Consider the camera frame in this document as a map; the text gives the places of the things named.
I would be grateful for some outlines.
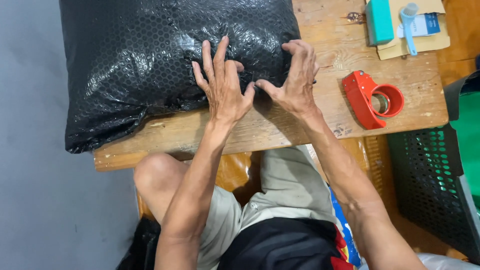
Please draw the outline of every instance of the teal box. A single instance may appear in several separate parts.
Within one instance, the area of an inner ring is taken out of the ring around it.
[[[394,39],[388,0],[370,0],[365,7],[371,46],[387,44]]]

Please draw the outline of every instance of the brown cardboard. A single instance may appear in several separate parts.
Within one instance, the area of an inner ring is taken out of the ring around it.
[[[413,42],[418,52],[443,49],[450,46],[450,37],[448,36],[446,22],[445,22],[445,8],[441,0],[390,0],[390,13],[392,15],[392,23],[394,32],[396,34],[397,27],[402,23],[400,18],[400,11],[408,3],[414,2],[419,6],[417,14],[436,12],[440,13],[438,16],[438,23],[440,25],[440,32],[428,37],[414,37]],[[404,38],[395,38],[385,45],[377,46],[378,55],[381,60],[394,58],[401,55],[410,54],[408,50],[407,41]]]

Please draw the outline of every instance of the bubble wrap package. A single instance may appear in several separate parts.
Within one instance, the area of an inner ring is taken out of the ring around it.
[[[205,107],[192,61],[202,41],[212,56],[222,36],[226,59],[250,81],[280,86],[291,56],[281,44],[299,39],[291,0],[60,0],[70,106],[65,148],[94,150],[126,136],[148,115]]]

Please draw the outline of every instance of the knee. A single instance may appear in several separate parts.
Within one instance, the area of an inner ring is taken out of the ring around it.
[[[170,188],[173,184],[172,177],[180,162],[169,154],[151,154],[144,157],[135,167],[133,180],[140,194],[145,191],[155,191]]]

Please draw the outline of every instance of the blue brush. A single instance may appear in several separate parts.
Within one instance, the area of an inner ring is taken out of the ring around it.
[[[413,43],[413,36],[412,30],[410,29],[410,25],[415,19],[417,12],[419,11],[419,7],[415,3],[408,3],[406,7],[400,11],[400,17],[402,17],[402,24],[403,30],[405,31],[405,39],[407,40],[408,49],[410,50],[410,54],[412,56],[417,55],[417,49],[415,48],[415,44]]]

